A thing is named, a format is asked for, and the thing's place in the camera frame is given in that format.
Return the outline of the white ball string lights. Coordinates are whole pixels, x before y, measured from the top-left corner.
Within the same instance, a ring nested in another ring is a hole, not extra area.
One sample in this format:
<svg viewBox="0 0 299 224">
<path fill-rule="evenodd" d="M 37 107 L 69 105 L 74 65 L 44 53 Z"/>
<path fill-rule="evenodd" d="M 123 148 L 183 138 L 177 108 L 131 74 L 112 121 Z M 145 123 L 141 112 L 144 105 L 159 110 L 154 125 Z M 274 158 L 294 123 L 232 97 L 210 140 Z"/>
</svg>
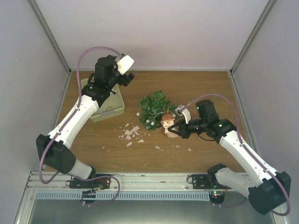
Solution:
<svg viewBox="0 0 299 224">
<path fill-rule="evenodd" d="M 175 108 L 176 106 L 174 104 L 164 105 L 162 107 L 145 106 L 141 110 L 139 121 L 149 129 L 160 127 L 162 116 L 167 112 L 167 109 L 173 114 Z"/>
</svg>

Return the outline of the red white round ornament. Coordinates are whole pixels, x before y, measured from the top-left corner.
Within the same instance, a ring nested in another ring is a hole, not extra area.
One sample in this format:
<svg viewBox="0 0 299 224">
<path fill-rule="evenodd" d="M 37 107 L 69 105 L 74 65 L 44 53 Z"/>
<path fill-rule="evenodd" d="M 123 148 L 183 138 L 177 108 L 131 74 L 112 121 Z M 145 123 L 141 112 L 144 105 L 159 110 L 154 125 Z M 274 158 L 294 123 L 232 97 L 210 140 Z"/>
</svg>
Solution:
<svg viewBox="0 0 299 224">
<path fill-rule="evenodd" d="M 174 125 L 174 121 L 175 121 L 175 118 L 173 117 L 172 113 L 169 111 L 169 109 L 167 109 L 167 112 L 162 116 L 162 119 L 161 119 L 161 124 L 164 128 L 164 136 L 165 137 L 168 137 L 167 136 L 167 128 L 170 127 L 171 125 Z"/>
</svg>

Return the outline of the pale green perforated basket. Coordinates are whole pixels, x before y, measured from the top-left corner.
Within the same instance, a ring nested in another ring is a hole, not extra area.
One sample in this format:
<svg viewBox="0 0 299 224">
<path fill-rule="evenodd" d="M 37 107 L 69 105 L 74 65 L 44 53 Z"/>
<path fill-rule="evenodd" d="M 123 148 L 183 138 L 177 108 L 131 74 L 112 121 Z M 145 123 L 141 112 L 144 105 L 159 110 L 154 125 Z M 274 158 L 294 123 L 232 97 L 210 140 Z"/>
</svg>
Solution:
<svg viewBox="0 0 299 224">
<path fill-rule="evenodd" d="M 103 105 L 90 117 L 92 122 L 100 122 L 105 119 L 110 119 L 124 114 L 125 105 L 118 84 L 114 86 L 112 91 L 115 94 L 110 94 L 110 97 L 103 103 Z"/>
</svg>

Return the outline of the small green christmas tree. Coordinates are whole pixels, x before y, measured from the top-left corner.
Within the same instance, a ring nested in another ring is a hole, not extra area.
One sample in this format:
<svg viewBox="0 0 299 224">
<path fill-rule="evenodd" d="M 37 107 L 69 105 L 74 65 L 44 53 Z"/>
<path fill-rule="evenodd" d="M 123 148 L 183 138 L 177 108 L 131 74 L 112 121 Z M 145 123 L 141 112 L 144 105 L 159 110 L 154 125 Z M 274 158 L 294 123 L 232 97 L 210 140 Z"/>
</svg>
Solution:
<svg viewBox="0 0 299 224">
<path fill-rule="evenodd" d="M 155 91 L 152 95 L 149 94 L 141 99 L 142 112 L 139 120 L 146 129 L 155 131 L 162 127 L 162 116 L 168 112 L 173 115 L 176 107 L 166 98 L 166 94 L 162 90 Z"/>
</svg>

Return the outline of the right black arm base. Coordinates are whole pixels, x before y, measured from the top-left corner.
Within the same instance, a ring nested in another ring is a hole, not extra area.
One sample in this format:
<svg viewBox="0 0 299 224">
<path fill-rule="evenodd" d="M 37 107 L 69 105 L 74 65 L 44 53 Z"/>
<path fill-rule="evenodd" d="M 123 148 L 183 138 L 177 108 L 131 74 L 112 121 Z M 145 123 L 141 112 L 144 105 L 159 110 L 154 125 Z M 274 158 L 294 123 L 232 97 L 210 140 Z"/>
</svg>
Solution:
<svg viewBox="0 0 299 224">
<path fill-rule="evenodd" d="M 191 184 L 193 189 L 231 190 L 231 188 L 219 184 L 213 173 L 188 175 L 186 182 Z"/>
</svg>

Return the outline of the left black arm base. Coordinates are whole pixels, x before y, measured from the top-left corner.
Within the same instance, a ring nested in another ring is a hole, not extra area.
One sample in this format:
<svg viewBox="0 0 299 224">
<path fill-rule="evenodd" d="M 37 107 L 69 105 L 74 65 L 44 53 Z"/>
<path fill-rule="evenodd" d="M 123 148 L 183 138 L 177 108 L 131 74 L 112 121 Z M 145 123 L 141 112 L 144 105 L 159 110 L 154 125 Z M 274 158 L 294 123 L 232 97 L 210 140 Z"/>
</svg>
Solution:
<svg viewBox="0 0 299 224">
<path fill-rule="evenodd" d="M 108 189 L 110 188 L 111 178 L 104 174 L 91 174 L 89 178 L 96 178 L 92 181 L 82 181 L 72 177 L 65 182 L 65 185 L 71 189 Z"/>
</svg>

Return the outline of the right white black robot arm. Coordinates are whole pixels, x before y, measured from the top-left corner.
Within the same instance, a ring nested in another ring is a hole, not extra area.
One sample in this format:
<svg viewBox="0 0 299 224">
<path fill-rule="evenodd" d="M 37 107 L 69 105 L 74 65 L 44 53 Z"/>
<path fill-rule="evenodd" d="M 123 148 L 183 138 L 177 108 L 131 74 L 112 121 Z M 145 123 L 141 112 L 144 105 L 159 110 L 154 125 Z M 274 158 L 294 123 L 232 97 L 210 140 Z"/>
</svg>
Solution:
<svg viewBox="0 0 299 224">
<path fill-rule="evenodd" d="M 246 197 L 255 211 L 262 215 L 269 212 L 279 215 L 275 209 L 285 203 L 287 209 L 282 215 L 289 215 L 291 177 L 266 163 L 241 136 L 238 125 L 228 119 L 220 119 L 211 100 L 200 100 L 196 107 L 198 119 L 191 118 L 187 106 L 177 107 L 175 111 L 182 119 L 168 130 L 183 139 L 193 133 L 206 133 L 226 149 L 247 173 L 243 176 L 218 164 L 208 171 L 208 186 L 217 189 L 224 185 L 233 189 Z"/>
</svg>

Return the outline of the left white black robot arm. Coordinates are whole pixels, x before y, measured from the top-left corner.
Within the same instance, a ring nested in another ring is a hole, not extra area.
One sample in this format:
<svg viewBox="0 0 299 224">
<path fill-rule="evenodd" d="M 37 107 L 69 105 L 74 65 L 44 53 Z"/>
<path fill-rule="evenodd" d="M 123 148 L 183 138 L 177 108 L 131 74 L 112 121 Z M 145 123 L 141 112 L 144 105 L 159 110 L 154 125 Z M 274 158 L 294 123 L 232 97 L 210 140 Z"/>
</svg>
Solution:
<svg viewBox="0 0 299 224">
<path fill-rule="evenodd" d="M 122 55 L 119 61 L 111 55 L 98 59 L 95 72 L 69 113 L 51 132 L 37 137 L 40 167 L 47 165 L 61 174 L 75 176 L 87 189 L 95 186 L 92 167 L 78 160 L 70 148 L 86 121 L 115 93 L 113 88 L 117 84 L 127 86 L 133 80 L 135 76 L 130 70 L 133 63 L 128 55 Z"/>
</svg>

